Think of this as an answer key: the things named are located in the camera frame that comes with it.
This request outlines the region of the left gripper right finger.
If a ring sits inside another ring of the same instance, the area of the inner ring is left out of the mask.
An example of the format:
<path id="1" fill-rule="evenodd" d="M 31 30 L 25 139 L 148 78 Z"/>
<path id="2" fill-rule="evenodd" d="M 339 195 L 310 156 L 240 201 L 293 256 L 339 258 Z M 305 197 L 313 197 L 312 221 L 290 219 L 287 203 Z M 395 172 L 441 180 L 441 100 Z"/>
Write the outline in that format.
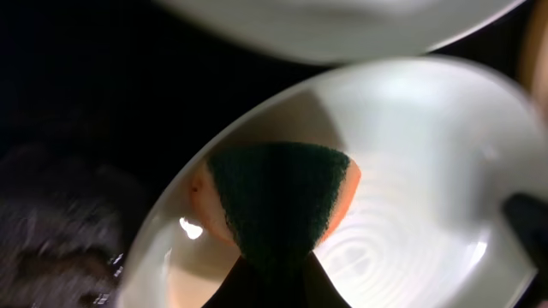
<path id="1" fill-rule="evenodd" d="M 350 308 L 313 252 L 301 264 L 295 282 L 297 308 Z"/>

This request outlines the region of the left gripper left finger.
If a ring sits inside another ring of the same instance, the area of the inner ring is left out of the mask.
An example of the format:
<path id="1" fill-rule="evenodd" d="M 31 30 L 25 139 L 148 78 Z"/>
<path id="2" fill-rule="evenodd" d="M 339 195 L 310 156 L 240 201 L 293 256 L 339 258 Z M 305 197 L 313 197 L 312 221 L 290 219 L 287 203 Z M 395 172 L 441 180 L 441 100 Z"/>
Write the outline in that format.
<path id="1" fill-rule="evenodd" d="M 271 308 L 265 278 L 239 257 L 204 308 Z"/>

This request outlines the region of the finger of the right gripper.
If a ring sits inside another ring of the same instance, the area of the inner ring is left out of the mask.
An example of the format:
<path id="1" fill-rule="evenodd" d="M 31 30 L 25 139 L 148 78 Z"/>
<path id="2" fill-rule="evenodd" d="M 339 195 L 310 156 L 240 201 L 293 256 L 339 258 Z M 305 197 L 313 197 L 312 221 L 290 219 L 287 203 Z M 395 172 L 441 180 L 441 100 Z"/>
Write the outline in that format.
<path id="1" fill-rule="evenodd" d="M 547 299 L 547 203 L 518 193 L 503 203 L 503 214 L 537 270 L 521 299 Z"/>

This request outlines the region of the green and yellow sponge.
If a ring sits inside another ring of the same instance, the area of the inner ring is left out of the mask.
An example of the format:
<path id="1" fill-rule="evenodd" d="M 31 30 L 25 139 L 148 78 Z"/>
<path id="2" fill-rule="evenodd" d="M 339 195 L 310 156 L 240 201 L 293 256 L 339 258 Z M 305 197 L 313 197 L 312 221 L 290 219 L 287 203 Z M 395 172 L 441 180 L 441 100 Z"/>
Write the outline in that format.
<path id="1" fill-rule="evenodd" d="M 357 163 L 329 147 L 245 145 L 207 156 L 190 182 L 200 222 L 254 267 L 295 268 L 347 215 Z"/>

